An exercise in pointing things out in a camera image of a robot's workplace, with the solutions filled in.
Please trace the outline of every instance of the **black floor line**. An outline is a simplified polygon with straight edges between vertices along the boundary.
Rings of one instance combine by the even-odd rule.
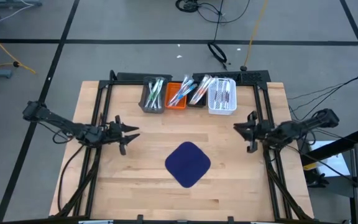
[[[207,44],[211,40],[98,40],[67,39],[65,44]],[[58,39],[0,39],[2,44],[59,44]],[[248,45],[249,40],[216,40],[217,44]],[[252,45],[286,46],[355,46],[358,41],[321,40],[254,40]]]
[[[2,44],[59,44],[58,39],[0,39]]]
[[[349,23],[351,24],[353,32],[356,35],[357,40],[358,40],[358,27],[357,27],[357,24],[353,18],[353,15],[352,15],[350,9],[349,9],[349,6],[347,6],[347,3],[345,2],[345,0],[339,0],[339,1],[342,4],[343,10],[345,11],[345,14],[346,14],[346,17],[349,20]]]
[[[92,40],[69,39],[66,44],[207,44],[212,40]],[[249,40],[216,40],[217,44],[248,45]],[[252,45],[355,46],[358,41],[254,40]]]
[[[53,57],[52,64],[51,64],[51,66],[49,68],[48,75],[47,75],[47,77],[45,79],[44,87],[42,88],[42,91],[41,91],[41,94],[40,94],[40,97],[39,97],[39,101],[42,101],[42,102],[45,101],[45,98],[47,96],[48,89],[49,89],[49,86],[50,86],[50,82],[52,81],[53,74],[55,73],[57,64],[58,64],[59,59],[60,59],[60,55],[62,54],[63,46],[65,45],[65,41],[67,39],[68,31],[70,30],[71,23],[73,22],[74,15],[75,15],[75,12],[77,10],[79,2],[80,2],[80,0],[75,0],[74,3],[73,3],[73,7],[71,8],[70,14],[68,16],[65,29],[63,31],[62,37],[60,38],[59,45],[57,47],[55,56]],[[20,172],[22,170],[25,157],[26,157],[27,152],[29,150],[31,139],[32,139],[32,137],[34,135],[34,131],[35,131],[36,126],[37,126],[36,123],[31,123],[29,128],[28,128],[28,130],[27,130],[27,133],[25,135],[23,145],[22,145],[22,147],[20,149],[20,153],[19,153],[19,155],[17,157],[15,166],[14,166],[12,174],[11,174],[11,178],[9,179],[9,182],[7,184],[7,187],[6,187],[6,190],[5,190],[5,193],[4,193],[4,196],[2,197],[2,200],[1,200],[1,203],[0,203],[0,222],[2,222],[4,220],[7,208],[9,206],[9,202],[11,201],[12,194],[14,192],[15,186],[17,184],[17,180],[18,180]]]

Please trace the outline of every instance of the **blue cloth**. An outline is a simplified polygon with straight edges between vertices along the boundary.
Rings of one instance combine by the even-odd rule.
[[[211,161],[191,142],[182,143],[165,160],[165,167],[182,187],[191,187],[211,167]]]

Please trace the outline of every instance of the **concrete floor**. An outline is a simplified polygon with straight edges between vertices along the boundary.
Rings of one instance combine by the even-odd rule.
[[[4,46],[36,75],[14,69],[11,79],[0,78],[0,203],[11,176],[29,124],[22,119],[27,101],[37,100],[50,70],[74,0],[48,0],[0,23]],[[219,6],[218,0],[205,0]],[[346,0],[358,26],[358,1]],[[205,44],[148,44],[145,40],[209,40],[216,25],[197,13],[177,10],[174,0],[80,0],[68,33],[69,40],[144,40],[144,44],[65,44],[54,73],[46,103],[54,112],[72,118],[81,82],[107,79],[116,72],[167,73],[174,80],[184,74],[224,71]],[[225,1],[227,19],[239,15],[247,1]],[[244,16],[219,26],[218,40],[249,40],[263,1],[251,0]],[[6,16],[14,9],[0,9]],[[208,18],[214,14],[203,12]],[[26,44],[15,44],[20,39]],[[53,39],[56,44],[31,44]],[[288,97],[319,90],[358,76],[358,45],[322,45],[321,41],[356,42],[339,0],[269,1],[256,40],[276,40],[254,45],[249,70],[269,70],[273,82],[284,82]],[[320,41],[315,45],[279,45],[282,40]],[[220,45],[237,71],[244,63],[247,45]],[[11,59],[0,49],[0,63]],[[297,107],[313,97],[290,101]],[[306,114],[315,104],[299,109]],[[358,82],[353,82],[327,99],[319,108],[332,108],[341,124],[333,133],[344,136],[358,130]],[[44,218],[49,213],[64,146],[55,145],[52,135],[37,127],[4,221]],[[319,140],[332,137],[317,135]],[[316,218],[340,222],[350,217],[348,199],[332,193],[310,190]]]

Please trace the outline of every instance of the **wooden tabletop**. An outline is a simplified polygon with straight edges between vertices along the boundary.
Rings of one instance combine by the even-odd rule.
[[[83,82],[74,122],[91,122],[97,90],[98,82]],[[275,123],[290,120],[283,84],[268,83],[268,92]],[[237,110],[231,116],[208,114],[208,107],[143,113],[138,106],[141,93],[140,85],[112,88],[108,121],[119,114],[122,122],[140,128],[134,131],[140,136],[128,145],[126,156],[120,155],[118,144],[103,146],[92,218],[134,220],[143,214],[145,220],[224,221],[228,216],[235,221],[274,220],[262,149],[247,153],[248,143],[233,130],[234,123],[246,122],[247,115],[256,110],[252,87],[237,87]],[[261,99],[265,108],[262,92]],[[164,164],[185,141],[195,143],[211,159],[210,170],[189,189],[183,188]],[[75,141],[67,144],[62,167],[79,147]],[[62,204],[78,186],[84,152],[65,172]],[[313,217],[299,154],[287,148],[281,155],[288,191]],[[284,217],[281,194],[277,198]],[[56,191],[50,214],[57,212]]]

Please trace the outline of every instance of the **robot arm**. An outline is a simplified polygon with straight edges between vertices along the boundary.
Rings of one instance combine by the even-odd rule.
[[[247,152],[257,150],[255,140],[260,140],[271,149],[281,149],[305,136],[315,128],[333,128],[339,124],[339,118],[331,109],[316,112],[312,118],[302,122],[286,121],[276,128],[270,128],[269,122],[256,124],[257,113],[253,111],[247,117],[248,122],[234,124],[234,129],[246,140],[250,141]]]
[[[140,134],[123,136],[122,133],[135,131],[138,127],[127,126],[116,116],[116,122],[111,121],[107,126],[92,126],[90,124],[73,123],[51,112],[44,103],[29,101],[23,111],[23,118],[30,122],[46,122],[58,127],[66,136],[76,138],[81,144],[88,147],[98,147],[103,144],[119,142],[120,153],[126,154],[125,146]]]

